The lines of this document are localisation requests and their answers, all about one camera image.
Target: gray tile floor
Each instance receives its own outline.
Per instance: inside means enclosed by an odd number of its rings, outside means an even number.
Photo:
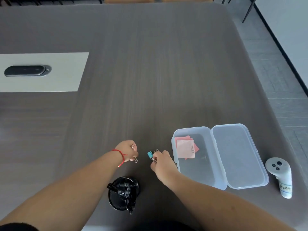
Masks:
[[[254,8],[242,23],[251,2],[232,0],[228,4],[228,1],[224,5],[241,35],[308,187],[308,98]]]

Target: person's left hand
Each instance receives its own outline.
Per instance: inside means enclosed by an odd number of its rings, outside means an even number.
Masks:
[[[119,143],[115,149],[120,150],[124,155],[124,161],[135,160],[138,156],[137,146],[133,140],[125,140]]]

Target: transparent plastic container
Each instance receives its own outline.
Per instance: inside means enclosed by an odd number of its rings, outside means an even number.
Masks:
[[[175,137],[189,135],[199,151],[194,159],[178,158]],[[265,186],[268,174],[243,124],[178,129],[171,139],[178,170],[197,182],[225,190]]]

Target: game controller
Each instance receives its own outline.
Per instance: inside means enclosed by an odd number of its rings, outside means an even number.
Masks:
[[[273,157],[265,162],[265,168],[278,179],[281,195],[287,199],[292,198],[292,174],[289,163]]]

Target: wall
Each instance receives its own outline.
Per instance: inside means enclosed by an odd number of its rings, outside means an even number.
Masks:
[[[308,87],[308,0],[256,0],[256,5]]]

